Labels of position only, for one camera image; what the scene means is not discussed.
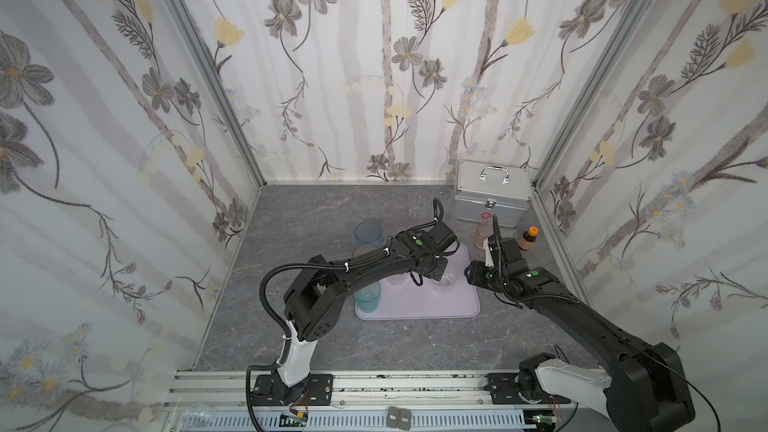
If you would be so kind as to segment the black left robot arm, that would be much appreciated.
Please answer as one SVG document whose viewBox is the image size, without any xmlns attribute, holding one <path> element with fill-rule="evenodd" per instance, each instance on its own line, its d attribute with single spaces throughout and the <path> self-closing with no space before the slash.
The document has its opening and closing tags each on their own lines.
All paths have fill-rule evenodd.
<svg viewBox="0 0 768 432">
<path fill-rule="evenodd" d="M 435 217 L 397 233 L 383 247 L 357 257 L 328 261 L 318 255 L 305 263 L 284 264 L 268 271 L 260 282 L 258 297 L 267 315 L 281 328 L 283 344 L 273 363 L 250 365 L 246 369 L 246 410 L 253 428 L 262 429 L 255 414 L 255 371 L 269 373 L 280 403 L 303 399 L 310 388 L 316 342 L 336 326 L 348 296 L 394 275 L 409 274 L 418 287 L 426 279 L 437 281 L 447 268 L 448 257 L 458 248 L 456 234 Z M 269 302 L 268 287 L 278 275 L 294 270 L 298 275 L 285 291 L 285 308 L 279 313 Z"/>
</svg>

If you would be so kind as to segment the lilac plastic tray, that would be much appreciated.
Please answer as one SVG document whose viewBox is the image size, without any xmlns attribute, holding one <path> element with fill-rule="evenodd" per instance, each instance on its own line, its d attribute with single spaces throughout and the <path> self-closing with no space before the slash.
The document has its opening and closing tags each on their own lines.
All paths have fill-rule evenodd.
<svg viewBox="0 0 768 432">
<path fill-rule="evenodd" d="M 384 279 L 379 282 L 382 291 L 377 310 L 364 314 L 355 303 L 355 314 L 364 321 L 474 318 L 479 314 L 481 305 L 477 291 L 464 276 L 469 265 L 469 251 L 464 244 L 460 244 L 448 258 L 448 266 L 458 272 L 458 280 L 450 290 L 437 290 L 430 279 L 417 286 L 408 274 L 408 278 L 397 286 Z"/>
</svg>

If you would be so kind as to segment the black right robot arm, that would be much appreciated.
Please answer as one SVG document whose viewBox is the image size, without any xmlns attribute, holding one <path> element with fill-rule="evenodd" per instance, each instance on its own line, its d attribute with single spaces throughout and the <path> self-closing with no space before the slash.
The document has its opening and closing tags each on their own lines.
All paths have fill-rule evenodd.
<svg viewBox="0 0 768 432">
<path fill-rule="evenodd" d="M 544 268 L 529 268 L 512 239 L 493 240 L 492 263 L 473 261 L 467 282 L 551 320 L 587 350 L 598 368 L 585 369 L 549 353 L 520 363 L 520 399 L 567 398 L 611 420 L 619 431 L 676 431 L 694 421 L 692 393 L 678 353 L 651 345 L 614 325 L 572 294 Z"/>
</svg>

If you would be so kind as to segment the blue frosted plastic tumbler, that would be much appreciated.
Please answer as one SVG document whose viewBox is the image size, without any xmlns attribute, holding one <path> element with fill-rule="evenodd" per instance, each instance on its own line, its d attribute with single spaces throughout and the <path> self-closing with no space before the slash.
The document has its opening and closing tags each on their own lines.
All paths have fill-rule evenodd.
<svg viewBox="0 0 768 432">
<path fill-rule="evenodd" d="M 374 220 L 364 220 L 358 223 L 354 229 L 354 239 L 357 245 L 373 245 L 375 247 L 381 247 L 386 242 L 381 226 Z"/>
</svg>

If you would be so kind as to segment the clear faceted glass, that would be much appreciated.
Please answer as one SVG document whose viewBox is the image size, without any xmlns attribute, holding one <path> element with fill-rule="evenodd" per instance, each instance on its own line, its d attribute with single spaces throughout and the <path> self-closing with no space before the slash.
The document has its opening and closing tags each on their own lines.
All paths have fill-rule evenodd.
<svg viewBox="0 0 768 432">
<path fill-rule="evenodd" d="M 456 271 L 456 269 L 453 267 L 447 266 L 443 271 L 441 277 L 439 279 L 435 279 L 433 283 L 437 290 L 448 291 L 456 284 L 457 280 L 458 280 L 458 272 Z"/>
<path fill-rule="evenodd" d="M 397 285 L 402 284 L 407 278 L 408 278 L 407 274 L 396 274 L 396 275 L 389 276 L 387 278 L 387 281 L 391 285 L 397 286 Z"/>
</svg>

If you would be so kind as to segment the yellow plastic tumbler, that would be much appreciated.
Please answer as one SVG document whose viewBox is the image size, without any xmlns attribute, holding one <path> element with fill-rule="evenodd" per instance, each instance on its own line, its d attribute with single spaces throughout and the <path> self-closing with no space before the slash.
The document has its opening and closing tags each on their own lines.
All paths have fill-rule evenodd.
<svg viewBox="0 0 768 432">
<path fill-rule="evenodd" d="M 376 247 L 374 244 L 369 244 L 369 243 L 361 244 L 361 245 L 358 245 L 353 250 L 352 257 L 357 258 L 371 252 L 376 252 L 377 250 L 378 250 L 378 247 Z"/>
</svg>

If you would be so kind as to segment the teal dotted plastic tumbler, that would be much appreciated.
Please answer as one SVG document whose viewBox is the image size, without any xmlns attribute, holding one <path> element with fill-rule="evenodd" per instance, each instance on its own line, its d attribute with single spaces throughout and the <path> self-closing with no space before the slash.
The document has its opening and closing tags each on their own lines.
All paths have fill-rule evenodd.
<svg viewBox="0 0 768 432">
<path fill-rule="evenodd" d="M 377 310 L 381 297 L 381 285 L 374 282 L 365 286 L 353 294 L 357 308 L 364 314 L 370 314 Z"/>
</svg>

